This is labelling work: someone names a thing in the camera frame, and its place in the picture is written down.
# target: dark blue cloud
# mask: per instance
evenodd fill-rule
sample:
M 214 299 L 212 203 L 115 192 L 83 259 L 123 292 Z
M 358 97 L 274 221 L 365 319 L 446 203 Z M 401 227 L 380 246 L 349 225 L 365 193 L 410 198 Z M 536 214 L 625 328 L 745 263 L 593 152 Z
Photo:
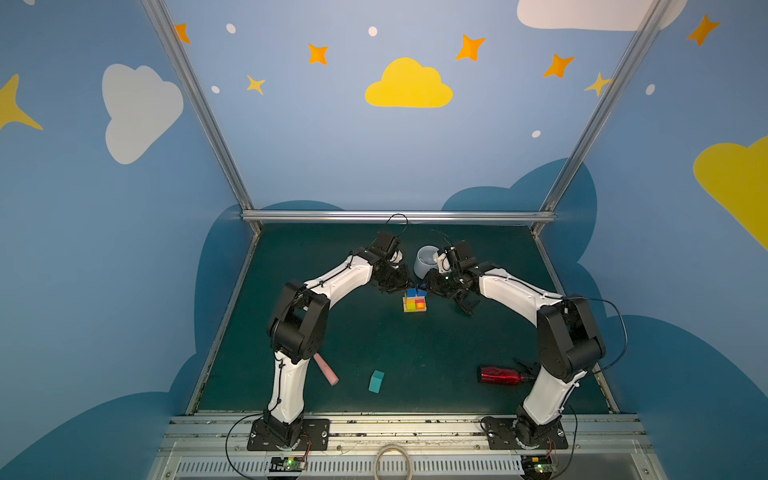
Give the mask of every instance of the dark blue cloud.
M 576 173 L 558 205 L 558 219 L 541 233 L 567 293 L 602 298 L 592 275 L 578 263 L 590 243 L 598 199 L 586 165 Z M 626 315 L 629 348 L 605 373 L 625 412 L 636 412 L 669 478 L 732 478 L 719 458 L 722 442 L 736 440 L 740 456 L 756 471 L 768 468 L 768 397 L 722 353 L 671 323 Z M 617 357 L 624 332 L 617 316 L 596 308 L 607 345 L 604 361 Z
M 528 172 L 509 188 L 471 187 L 453 194 L 443 204 L 450 211 L 536 211 L 563 168 L 565 159 Z
M 147 477 L 170 417 L 187 407 L 248 251 L 253 232 L 240 212 L 240 205 L 227 208 L 208 231 L 195 284 L 197 352 L 170 391 L 123 396 L 81 413 L 13 458 L 0 469 L 0 480 Z
M 314 200 L 289 200 L 264 207 L 261 210 L 344 210 L 336 205 Z

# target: green work surface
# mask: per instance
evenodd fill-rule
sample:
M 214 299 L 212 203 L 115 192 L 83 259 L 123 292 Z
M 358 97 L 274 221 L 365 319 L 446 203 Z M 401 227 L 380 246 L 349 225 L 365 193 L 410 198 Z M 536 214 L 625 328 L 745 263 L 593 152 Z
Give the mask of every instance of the green work surface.
M 412 271 L 424 245 L 445 246 L 432 228 L 453 242 L 467 240 L 478 261 L 554 291 L 526 227 L 410 225 L 400 237 Z M 288 280 L 307 281 L 340 265 L 350 250 L 367 247 L 379 230 L 400 225 L 269 224 L 265 227 L 237 299 L 201 411 L 258 411 L 270 401 L 274 357 L 266 324 Z M 494 300 L 481 298 L 472 316 L 452 300 L 427 295 L 427 311 L 404 313 L 401 293 L 380 293 L 374 282 L 352 291 L 330 311 L 320 355 L 339 377 L 331 386 L 312 361 L 306 374 L 307 412 L 514 413 L 532 384 L 478 383 L 481 364 L 514 366 L 515 357 L 537 358 L 536 329 Z M 374 370 L 384 372 L 381 392 L 369 392 Z M 581 381 L 569 404 L 577 413 L 607 413 L 594 377 Z

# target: yellow star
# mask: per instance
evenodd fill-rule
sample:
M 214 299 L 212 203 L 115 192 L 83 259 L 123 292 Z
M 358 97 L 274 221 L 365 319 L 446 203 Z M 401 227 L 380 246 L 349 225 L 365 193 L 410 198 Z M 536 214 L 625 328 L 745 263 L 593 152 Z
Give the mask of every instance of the yellow star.
M 8 83 L 0 88 L 0 129 L 12 121 L 17 121 L 20 124 L 42 130 L 43 127 L 32 120 L 16 104 L 16 90 L 18 90 L 18 75 L 12 76 Z
M 310 52 L 312 53 L 310 55 L 310 63 L 319 62 L 323 65 L 328 65 L 326 63 L 326 50 L 328 50 L 328 47 L 316 47 L 310 45 Z
M 699 28 L 694 30 L 694 33 L 690 34 L 686 40 L 695 40 L 699 46 L 704 43 L 704 39 L 707 37 L 707 35 L 710 34 L 711 31 L 713 31 L 715 28 L 720 26 L 719 23 L 713 23 L 710 22 L 709 17 L 706 15 L 704 18 L 701 19 L 701 23 L 699 24 Z
M 590 85 L 589 87 L 585 88 L 585 89 L 584 89 L 584 91 L 587 91 L 587 90 L 594 90 L 595 92 L 597 92 L 597 94 L 598 94 L 598 97 L 599 97 L 599 96 L 600 96 L 600 94 L 603 92 L 603 87 L 604 87 L 605 85 L 607 85 L 607 84 L 608 84 L 608 82 L 610 82 L 610 81 L 611 81 L 611 79 L 610 79 L 610 78 L 609 78 L 609 79 L 607 79 L 607 80 L 603 80 L 603 75 L 602 75 L 602 73 L 598 73 L 598 79 L 596 80 L 596 82 L 595 82 L 595 83 L 593 83 L 592 85 Z
M 258 90 L 260 94 L 264 95 L 264 92 L 261 91 L 261 84 L 265 81 L 255 81 L 253 80 L 250 75 L 248 75 L 248 80 L 250 80 L 250 85 L 248 85 L 248 88 L 246 90 Z
M 549 70 L 547 70 L 544 76 L 548 77 L 549 75 L 557 75 L 558 77 L 563 78 L 565 67 L 567 67 L 574 58 L 576 57 L 560 58 L 555 55 L 554 58 L 552 58 L 552 66 L 549 68 Z
M 473 61 L 478 60 L 478 48 L 480 48 L 480 45 L 482 45 L 482 42 L 485 41 L 484 38 L 480 38 L 479 40 L 472 40 L 470 37 L 463 35 L 464 37 L 464 45 L 462 46 L 462 50 L 458 53 L 458 57 L 456 57 L 456 60 L 461 60 L 462 58 L 470 58 Z

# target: white cloud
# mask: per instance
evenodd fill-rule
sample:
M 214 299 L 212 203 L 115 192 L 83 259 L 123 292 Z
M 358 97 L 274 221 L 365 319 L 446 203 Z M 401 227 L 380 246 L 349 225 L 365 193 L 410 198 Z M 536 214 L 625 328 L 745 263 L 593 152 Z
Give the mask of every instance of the white cloud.
M 518 18 L 533 28 L 635 31 L 653 0 L 520 0 Z M 672 0 L 661 19 L 665 28 L 687 0 Z
M 181 116 L 181 90 L 147 66 L 136 70 L 114 64 L 101 81 L 104 104 L 112 120 L 107 149 L 123 165 L 134 163 Z

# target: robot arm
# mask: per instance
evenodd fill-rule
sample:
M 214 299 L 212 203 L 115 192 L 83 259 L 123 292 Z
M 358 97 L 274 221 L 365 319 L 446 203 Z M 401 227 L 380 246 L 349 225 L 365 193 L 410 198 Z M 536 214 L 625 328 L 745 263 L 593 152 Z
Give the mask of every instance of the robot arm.
M 301 434 L 306 368 L 323 342 L 329 310 L 370 280 L 386 292 L 410 286 L 398 245 L 392 234 L 379 232 L 369 247 L 354 250 L 328 273 L 304 283 L 288 282 L 283 288 L 266 328 L 275 355 L 275 376 L 263 417 L 279 445 L 295 445 Z
M 537 328 L 541 370 L 518 407 L 515 436 L 524 448 L 539 446 L 557 427 L 578 381 L 605 356 L 587 300 L 539 289 L 490 262 L 478 264 L 465 241 L 435 256 L 439 269 L 425 278 L 427 290 L 456 299 L 464 310 L 468 292 L 477 293 L 514 310 Z

